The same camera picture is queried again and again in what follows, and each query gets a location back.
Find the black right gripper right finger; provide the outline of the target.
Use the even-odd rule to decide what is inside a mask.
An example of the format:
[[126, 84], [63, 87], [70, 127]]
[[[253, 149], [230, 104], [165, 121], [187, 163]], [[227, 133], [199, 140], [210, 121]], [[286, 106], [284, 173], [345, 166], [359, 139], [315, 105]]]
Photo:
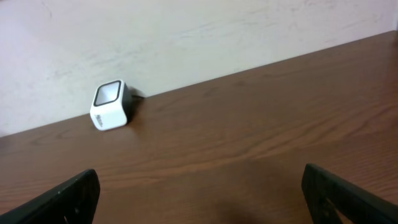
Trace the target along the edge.
[[342, 214], [352, 223], [397, 224], [397, 205], [315, 164], [305, 166], [302, 192], [314, 223], [342, 223]]

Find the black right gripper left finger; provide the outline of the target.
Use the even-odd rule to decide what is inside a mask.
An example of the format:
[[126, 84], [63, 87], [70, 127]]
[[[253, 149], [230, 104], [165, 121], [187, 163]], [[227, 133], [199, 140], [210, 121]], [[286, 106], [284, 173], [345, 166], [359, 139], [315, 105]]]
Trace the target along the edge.
[[2, 214], [1, 223], [92, 223], [99, 197], [99, 178], [88, 169]]

